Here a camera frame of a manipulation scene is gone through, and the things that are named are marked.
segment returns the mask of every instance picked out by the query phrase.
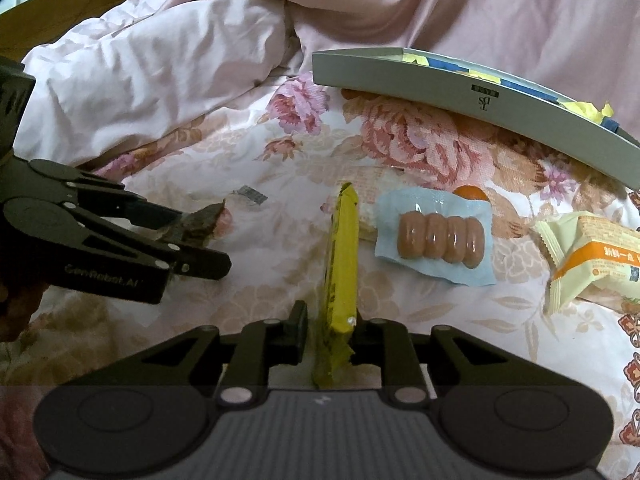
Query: screw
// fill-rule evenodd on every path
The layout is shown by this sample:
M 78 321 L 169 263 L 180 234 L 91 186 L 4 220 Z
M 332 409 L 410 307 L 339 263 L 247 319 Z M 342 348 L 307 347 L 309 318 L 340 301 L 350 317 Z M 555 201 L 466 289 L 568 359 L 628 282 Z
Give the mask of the screw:
M 220 399 L 224 400 L 227 404 L 245 404 L 248 403 L 254 394 L 248 388 L 242 386 L 234 386 L 232 388 L 226 388 L 220 393 Z
M 427 398 L 427 393 L 415 386 L 405 386 L 404 388 L 400 388 L 399 390 L 396 390 L 394 395 L 396 396 L 396 400 L 403 404 L 418 404 Z

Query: sausage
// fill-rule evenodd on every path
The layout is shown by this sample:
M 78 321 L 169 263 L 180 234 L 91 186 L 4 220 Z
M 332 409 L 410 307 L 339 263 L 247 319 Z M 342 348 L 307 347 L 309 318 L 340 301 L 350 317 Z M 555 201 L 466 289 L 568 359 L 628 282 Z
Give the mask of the sausage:
M 466 222 L 460 216 L 447 218 L 447 250 L 442 259 L 448 264 L 459 264 L 466 254 Z
M 466 219 L 466 252 L 462 263 L 475 269 L 484 258 L 484 228 L 477 218 Z
M 398 228 L 398 254 L 401 258 L 419 258 L 426 243 L 426 218 L 419 211 L 409 211 L 400 216 Z
M 447 250 L 449 227 L 447 219 L 441 214 L 426 215 L 426 242 L 422 255 L 431 260 L 439 260 Z

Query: pink blanket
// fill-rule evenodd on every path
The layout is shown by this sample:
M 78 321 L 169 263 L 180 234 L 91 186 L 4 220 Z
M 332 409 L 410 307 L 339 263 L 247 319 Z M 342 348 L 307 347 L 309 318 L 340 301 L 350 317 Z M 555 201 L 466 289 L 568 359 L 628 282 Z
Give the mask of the pink blanket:
M 292 31 L 278 26 L 283 17 L 273 21 L 283 0 L 251 11 L 247 1 L 129 0 L 37 47 L 25 59 L 38 84 L 17 153 L 81 164 L 158 140 L 264 81 Z M 303 70 L 319 49 L 413 46 L 598 107 L 609 100 L 614 118 L 640 137 L 640 0 L 284 1 Z

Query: blue paper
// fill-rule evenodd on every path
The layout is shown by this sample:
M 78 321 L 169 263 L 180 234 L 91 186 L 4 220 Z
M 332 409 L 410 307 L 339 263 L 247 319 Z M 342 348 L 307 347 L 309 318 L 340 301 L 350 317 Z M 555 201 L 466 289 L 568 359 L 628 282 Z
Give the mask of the blue paper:
M 400 216 L 409 211 L 420 211 L 427 215 L 439 213 L 445 217 L 475 217 L 484 228 L 484 258 L 475 269 L 468 269 L 464 264 L 448 264 L 444 260 L 416 258 L 408 260 L 398 254 L 398 228 Z M 453 283 L 469 286 L 495 285 L 492 252 L 494 239 L 491 204 L 483 200 L 466 200 L 445 191 L 409 187 L 390 191 L 376 202 L 376 256 L 410 267 L 427 276 L 443 278 Z

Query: plastic packaging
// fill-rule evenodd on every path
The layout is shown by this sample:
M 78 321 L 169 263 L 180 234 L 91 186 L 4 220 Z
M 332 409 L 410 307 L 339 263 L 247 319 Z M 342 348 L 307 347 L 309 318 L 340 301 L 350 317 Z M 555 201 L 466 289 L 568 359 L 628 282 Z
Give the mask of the plastic packaging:
M 589 212 L 574 212 L 533 226 L 556 267 L 550 314 L 576 298 L 640 312 L 640 233 Z
M 464 263 L 450 264 L 439 259 L 404 259 L 398 253 L 400 217 L 409 211 L 424 215 L 438 213 L 446 218 L 476 218 L 484 230 L 484 257 L 480 264 L 469 269 Z M 422 187 L 394 190 L 382 195 L 376 203 L 378 240 L 376 256 L 410 267 L 427 276 L 444 278 L 453 283 L 469 286 L 495 285 L 492 264 L 493 238 L 491 236 L 491 205 L 483 200 L 466 200 L 453 193 Z
M 324 303 L 318 316 L 318 352 L 313 373 L 320 388 L 334 384 L 335 373 L 353 351 L 349 339 L 356 326 L 358 302 L 358 195 L 344 184 L 332 217 Z

